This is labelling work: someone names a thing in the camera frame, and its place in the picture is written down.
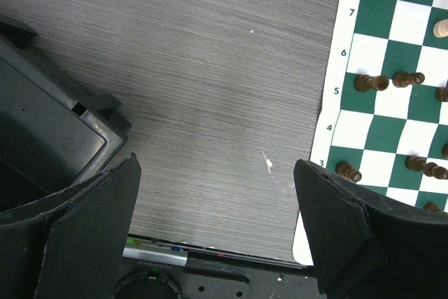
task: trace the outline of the white square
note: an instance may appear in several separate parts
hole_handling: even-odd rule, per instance
[[[437,165],[448,169],[448,160],[428,158],[426,162],[435,162]],[[423,192],[448,194],[448,180],[439,180],[424,174],[421,179],[420,190]]]
[[[419,196],[419,191],[402,188],[387,188],[386,196],[408,204],[409,206],[415,206],[417,203],[417,196]]]
[[[347,71],[353,74],[380,75],[386,48],[387,39],[354,34]]]
[[[444,87],[448,81],[448,50],[421,47],[417,71],[425,75],[424,85]]]
[[[359,172],[362,185],[387,187],[391,179],[395,153],[364,150]]]
[[[375,115],[406,119],[411,92],[411,85],[397,88],[391,81],[385,91],[377,92]]]
[[[364,149],[372,119],[373,115],[369,113],[341,110],[336,122],[332,145]]]
[[[439,124],[448,125],[448,103],[442,103]]]
[[[398,154],[427,157],[438,124],[406,120],[398,142]]]
[[[390,40],[422,45],[431,7],[398,0],[393,14]]]
[[[433,7],[443,8],[448,10],[448,0],[433,0]]]

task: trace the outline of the chess piece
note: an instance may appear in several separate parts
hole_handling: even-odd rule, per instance
[[[423,169],[423,173],[439,180],[448,180],[448,169],[438,166],[435,162],[428,162]]]
[[[438,88],[435,91],[435,98],[440,102],[448,102],[448,88]]]
[[[347,162],[340,162],[336,165],[336,174],[347,178],[353,182],[358,182],[362,179],[363,175],[357,170],[354,169]]]
[[[397,88],[406,88],[408,85],[418,85],[425,81],[425,76],[422,73],[407,73],[406,71],[399,71],[393,75],[392,83]]]
[[[355,78],[354,85],[355,89],[359,92],[366,92],[368,90],[383,91],[389,86],[389,79],[383,75],[358,75]]]
[[[421,172],[425,168],[426,161],[417,155],[410,155],[406,158],[405,165],[411,171]]]
[[[448,144],[445,144],[445,145],[442,147],[442,155],[443,155],[446,159],[448,159]]]
[[[448,36],[448,19],[441,20],[434,25],[433,33],[436,38]]]
[[[446,214],[443,210],[441,210],[441,208],[439,208],[439,206],[432,202],[428,202],[427,204],[425,204],[423,206],[423,209],[434,211],[435,213],[439,214]]]

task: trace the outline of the chessboard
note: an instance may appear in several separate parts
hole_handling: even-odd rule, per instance
[[[362,174],[357,184],[365,188],[448,211],[448,181],[406,165],[417,155],[448,168],[442,153],[448,102],[435,97],[447,86],[448,37],[433,31],[446,19],[448,0],[339,0],[311,161],[332,172],[348,163]],[[393,80],[399,72],[408,74],[401,88]],[[411,83],[415,73],[424,75],[423,83]],[[374,88],[370,81],[360,91],[360,75],[387,78],[388,85]],[[293,255],[313,264],[300,215]]]

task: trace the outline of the white chess piece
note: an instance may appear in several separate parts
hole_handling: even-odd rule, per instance
[[[436,38],[448,36],[448,19],[441,20],[434,25],[433,33]]]

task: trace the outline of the gray wooden table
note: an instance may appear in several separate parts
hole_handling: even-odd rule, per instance
[[[337,0],[0,0],[113,93],[143,168],[131,232],[292,260]]]

